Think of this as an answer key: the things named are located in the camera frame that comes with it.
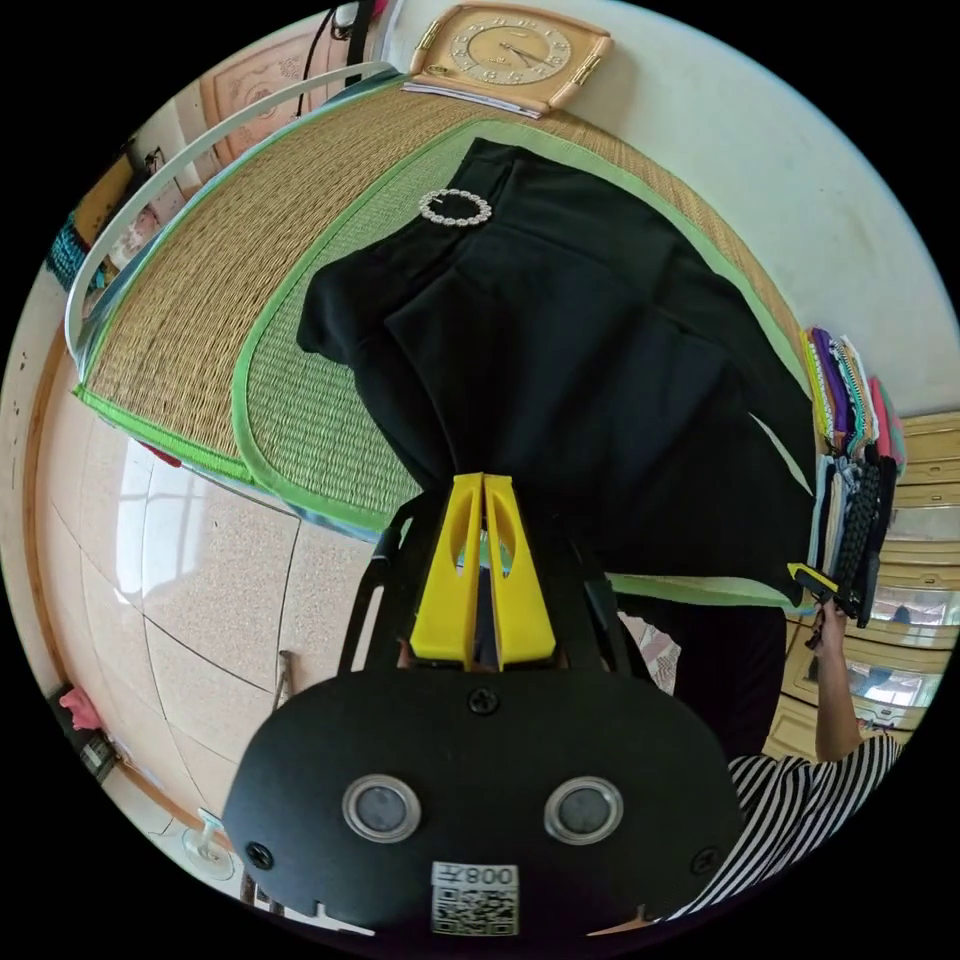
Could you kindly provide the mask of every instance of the sticker label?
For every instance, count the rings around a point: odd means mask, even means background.
[[[508,937],[520,930],[520,876],[515,866],[433,865],[434,933]]]

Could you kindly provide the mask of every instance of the rhinestone buckle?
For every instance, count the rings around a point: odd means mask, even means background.
[[[472,217],[444,217],[433,209],[433,204],[442,204],[441,197],[463,197],[464,200],[471,200],[477,205],[479,210]],[[431,190],[420,198],[420,216],[431,223],[439,224],[442,227],[476,227],[490,219],[493,208],[483,197],[478,197],[475,193],[468,193],[466,190]]]

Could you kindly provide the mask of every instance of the black skirt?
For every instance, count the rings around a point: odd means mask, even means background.
[[[798,603],[813,497],[755,418],[814,489],[812,408],[739,291],[647,204],[528,150],[475,140],[443,186],[492,216],[415,216],[321,269],[300,347],[351,367],[423,488],[508,475],[609,572],[743,577]]]

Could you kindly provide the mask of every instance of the woven mat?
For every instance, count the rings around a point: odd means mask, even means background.
[[[390,86],[250,151],[164,235],[109,319],[83,399],[185,460],[249,480],[230,387],[254,322],[316,238],[378,177],[478,119],[535,126],[649,184],[746,278],[800,364],[801,331],[765,271],[700,197],[657,164],[562,113],[534,121]]]
[[[413,217],[428,190],[444,186],[477,137],[518,145],[602,177],[655,206],[707,263],[740,287],[758,322],[796,367],[790,345],[743,275],[697,225],[642,179],[541,127],[474,120],[440,135],[385,173],[324,231],[257,320],[237,363],[233,425],[255,482],[304,510],[380,530],[418,490],[361,402],[349,368],[297,346],[311,278],[325,264],[383,239]]]

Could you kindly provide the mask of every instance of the clock hands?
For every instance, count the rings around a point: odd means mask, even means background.
[[[539,57],[535,57],[532,53],[524,53],[523,50],[518,50],[509,43],[503,43],[501,41],[500,46],[503,47],[504,50],[509,50],[511,53],[515,53],[527,67],[530,66],[531,60],[534,63],[543,63],[543,60],[541,60]]]

